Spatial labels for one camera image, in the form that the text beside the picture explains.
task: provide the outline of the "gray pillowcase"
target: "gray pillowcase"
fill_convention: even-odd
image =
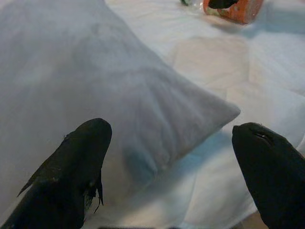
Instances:
[[[112,125],[102,168],[112,205],[240,113],[179,76],[102,0],[15,0],[0,10],[0,110],[3,206],[88,119]]]

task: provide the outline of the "orange container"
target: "orange container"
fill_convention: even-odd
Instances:
[[[203,10],[207,15],[216,15],[241,24],[248,24],[255,20],[264,0],[239,0],[227,9],[211,9],[210,0],[203,0]]]

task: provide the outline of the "black fabric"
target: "black fabric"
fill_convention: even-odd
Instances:
[[[0,229],[79,229],[84,194],[102,199],[101,168],[112,137],[109,123],[96,118],[68,134],[31,176],[21,202]]]
[[[279,134],[246,123],[233,148],[247,187],[270,229],[305,228],[305,159]]]

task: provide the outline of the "white comforter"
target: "white comforter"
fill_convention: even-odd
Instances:
[[[195,15],[178,0],[107,0],[134,33],[186,78],[236,103],[241,115],[148,190],[93,216],[160,228],[228,229],[256,211],[231,145],[233,125],[258,122],[305,153],[305,1],[266,1],[234,25]]]

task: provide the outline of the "bedding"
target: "bedding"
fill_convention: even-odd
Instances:
[[[102,183],[115,206],[240,113],[166,65],[102,0],[15,0],[0,22],[1,211],[86,120],[112,126]]]
[[[3,6],[9,1],[0,2]],[[256,21],[247,26],[194,13],[178,0],[106,3],[168,65],[199,87],[238,105],[241,114],[146,189],[117,206],[99,208],[83,228],[231,228],[256,211],[234,156],[233,125],[261,123],[305,153],[304,1],[266,0]],[[58,120],[54,123],[56,128],[65,126]],[[58,142],[61,134],[58,131],[56,135]],[[44,158],[22,160],[28,167],[21,172],[27,173]],[[13,179],[6,179],[8,198],[4,203],[8,205],[26,174],[17,174],[20,168],[16,164],[5,165],[1,174],[14,174]]]

